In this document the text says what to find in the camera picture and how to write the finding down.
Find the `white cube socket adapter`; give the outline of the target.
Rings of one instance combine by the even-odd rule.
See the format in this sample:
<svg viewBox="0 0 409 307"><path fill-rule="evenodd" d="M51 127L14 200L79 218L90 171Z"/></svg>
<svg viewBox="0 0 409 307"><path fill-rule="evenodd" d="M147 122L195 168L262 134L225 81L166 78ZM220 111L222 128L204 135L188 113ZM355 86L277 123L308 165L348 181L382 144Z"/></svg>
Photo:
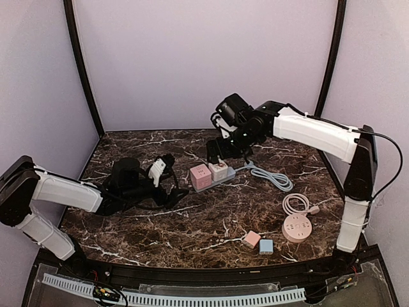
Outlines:
<svg viewBox="0 0 409 307"><path fill-rule="evenodd" d="M208 164L208 169L212 174L212 180L218 182L224 180L228 175L228 166L225 162L219 162L217 164Z"/></svg>

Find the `blue power strip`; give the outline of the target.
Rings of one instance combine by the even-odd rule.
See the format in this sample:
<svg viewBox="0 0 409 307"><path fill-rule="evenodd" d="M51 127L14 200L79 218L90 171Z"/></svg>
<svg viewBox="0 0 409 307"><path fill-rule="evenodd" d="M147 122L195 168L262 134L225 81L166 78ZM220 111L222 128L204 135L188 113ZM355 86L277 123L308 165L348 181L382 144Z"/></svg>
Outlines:
<svg viewBox="0 0 409 307"><path fill-rule="evenodd" d="M193 185L192 187L193 187L193 189L195 190L195 192L200 193L200 192L203 192L203 191L205 191L205 190L209 190L209 189L211 189L211 188L217 187L218 185L224 184L224 183L226 183L226 182L228 182L228 181L234 179L235 177L236 177L236 171L235 171L232 167L229 167L229 168L228 168L228 175L227 175L226 178L224 178L224 179L222 179L222 180L219 180L219 181L216 181L216 182L215 182L215 181L212 181L209 186L204 187L204 188L202 188L202 189L198 189L198 188L195 187L194 185Z"/></svg>

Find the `pink cube socket adapter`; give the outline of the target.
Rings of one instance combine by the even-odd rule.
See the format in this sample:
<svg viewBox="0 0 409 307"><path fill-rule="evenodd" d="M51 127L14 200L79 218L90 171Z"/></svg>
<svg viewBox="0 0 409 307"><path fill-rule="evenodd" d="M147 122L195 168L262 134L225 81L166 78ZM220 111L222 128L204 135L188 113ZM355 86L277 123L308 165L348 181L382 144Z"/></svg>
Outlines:
<svg viewBox="0 0 409 307"><path fill-rule="evenodd" d="M192 186L201 190L211 186L212 184L212 173L208 169L207 165L200 164L189 169L190 179L192 181Z"/></svg>

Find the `small pink charger plug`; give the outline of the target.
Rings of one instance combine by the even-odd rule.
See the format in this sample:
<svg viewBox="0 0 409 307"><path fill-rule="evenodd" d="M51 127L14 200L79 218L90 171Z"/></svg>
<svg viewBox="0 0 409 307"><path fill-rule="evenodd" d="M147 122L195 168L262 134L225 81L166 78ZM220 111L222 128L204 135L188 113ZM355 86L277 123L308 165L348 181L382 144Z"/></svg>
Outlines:
<svg viewBox="0 0 409 307"><path fill-rule="evenodd" d="M261 236L258 233L254 232L254 231L249 231L245 235L245 237L242 239L242 243L245 246L247 246L247 247L249 247L251 249L254 249L260 239L261 239Z"/></svg>

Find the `small blue charger plug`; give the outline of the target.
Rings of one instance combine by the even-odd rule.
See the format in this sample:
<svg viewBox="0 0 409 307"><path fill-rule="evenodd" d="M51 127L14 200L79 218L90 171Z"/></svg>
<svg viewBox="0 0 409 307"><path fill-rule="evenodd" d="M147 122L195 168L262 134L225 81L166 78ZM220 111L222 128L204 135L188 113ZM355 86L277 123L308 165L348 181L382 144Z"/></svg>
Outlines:
<svg viewBox="0 0 409 307"><path fill-rule="evenodd" d="M271 239L261 239L259 241L259 253L261 255L271 255L274 252L274 242Z"/></svg>

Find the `pink round power socket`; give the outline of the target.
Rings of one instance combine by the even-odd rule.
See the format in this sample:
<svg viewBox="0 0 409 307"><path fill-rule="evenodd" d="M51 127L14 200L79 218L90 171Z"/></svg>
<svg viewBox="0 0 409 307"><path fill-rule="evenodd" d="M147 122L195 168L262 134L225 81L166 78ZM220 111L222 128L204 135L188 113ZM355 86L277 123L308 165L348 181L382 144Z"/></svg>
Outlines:
<svg viewBox="0 0 409 307"><path fill-rule="evenodd" d="M290 214L282 225L282 234L292 243L304 242L312 233L310 220L302 214Z"/></svg>

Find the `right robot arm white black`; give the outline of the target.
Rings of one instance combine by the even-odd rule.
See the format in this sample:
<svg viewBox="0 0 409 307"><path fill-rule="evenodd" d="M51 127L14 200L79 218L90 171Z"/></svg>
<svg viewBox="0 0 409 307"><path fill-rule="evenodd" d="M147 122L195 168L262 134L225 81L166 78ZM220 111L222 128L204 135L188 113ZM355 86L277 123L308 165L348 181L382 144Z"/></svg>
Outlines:
<svg viewBox="0 0 409 307"><path fill-rule="evenodd" d="M344 207L336 246L330 259L321 261L323 271L316 275L346 272L358 258L360 236L369 222L371 206L383 192L374 190L378 169L375 139L381 137L394 146L397 143L368 125L343 125L302 112L291 104L269 100L254 108L237 93L215 108L210 121L221 134L206 144L210 163L246 159L252 147L275 138L309 146L320 156L332 155L349 166L343 183Z"/></svg>

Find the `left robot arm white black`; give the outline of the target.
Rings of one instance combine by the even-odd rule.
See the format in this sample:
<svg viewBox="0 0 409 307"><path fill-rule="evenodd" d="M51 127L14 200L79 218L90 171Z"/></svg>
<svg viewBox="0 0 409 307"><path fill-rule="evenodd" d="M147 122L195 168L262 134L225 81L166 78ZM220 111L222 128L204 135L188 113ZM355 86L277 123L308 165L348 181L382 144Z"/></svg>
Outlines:
<svg viewBox="0 0 409 307"><path fill-rule="evenodd" d="M114 162L102 184L92 184L51 173L24 155L1 176L1 224L21 230L64 262L83 258L76 240L43 217L32 201L58 203L99 216L141 209L141 202L148 199L156 204L155 210L171 209L189 193L178 184L170 191L162 187L163 180L176 178L173 165L171 154L157 157L148 169L126 157Z"/></svg>

